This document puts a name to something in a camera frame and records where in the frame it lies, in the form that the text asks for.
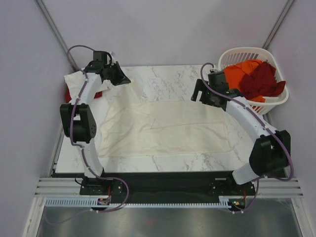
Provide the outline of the cream white t shirt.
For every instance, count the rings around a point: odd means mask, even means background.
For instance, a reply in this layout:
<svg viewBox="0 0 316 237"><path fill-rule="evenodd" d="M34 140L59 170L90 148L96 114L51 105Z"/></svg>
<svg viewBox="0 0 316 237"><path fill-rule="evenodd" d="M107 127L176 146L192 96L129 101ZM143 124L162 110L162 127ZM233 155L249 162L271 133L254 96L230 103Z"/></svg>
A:
<svg viewBox="0 0 316 237"><path fill-rule="evenodd" d="M100 158L231 150L221 109L191 101L150 102L137 84L118 93L99 132Z"/></svg>

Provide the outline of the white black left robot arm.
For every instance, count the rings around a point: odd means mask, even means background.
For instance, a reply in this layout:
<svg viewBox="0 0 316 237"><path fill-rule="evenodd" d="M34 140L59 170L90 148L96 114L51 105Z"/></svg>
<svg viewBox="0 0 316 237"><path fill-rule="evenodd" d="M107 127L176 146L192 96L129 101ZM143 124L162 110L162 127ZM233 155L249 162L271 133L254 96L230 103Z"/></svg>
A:
<svg viewBox="0 0 316 237"><path fill-rule="evenodd" d="M80 153L84 175L95 178L91 183L92 190L97 194L104 194L108 190L108 181L101 178L104 168L95 147L97 124L90 104L104 81L109 80L112 85L117 86L131 83L131 80L124 74L118 61L104 66L100 61L92 61L81 74L79 92L69 103L60 106L62 126L71 145Z"/></svg>

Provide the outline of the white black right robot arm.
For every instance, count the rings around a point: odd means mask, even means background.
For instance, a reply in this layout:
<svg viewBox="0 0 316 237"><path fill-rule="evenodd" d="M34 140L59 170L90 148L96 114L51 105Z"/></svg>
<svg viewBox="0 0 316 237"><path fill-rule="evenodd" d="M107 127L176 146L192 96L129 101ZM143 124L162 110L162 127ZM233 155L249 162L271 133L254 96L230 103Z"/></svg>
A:
<svg viewBox="0 0 316 237"><path fill-rule="evenodd" d="M293 178L294 167L290 156L291 137L286 131L278 131L264 121L248 104L237 89L217 92L206 81L197 79L192 101L200 100L205 105L218 107L231 115L247 132L253 142L249 162L232 172L226 182L227 191L238 194L244 184L267 175L278 180L289 181ZM275 172L289 167L287 178Z"/></svg>

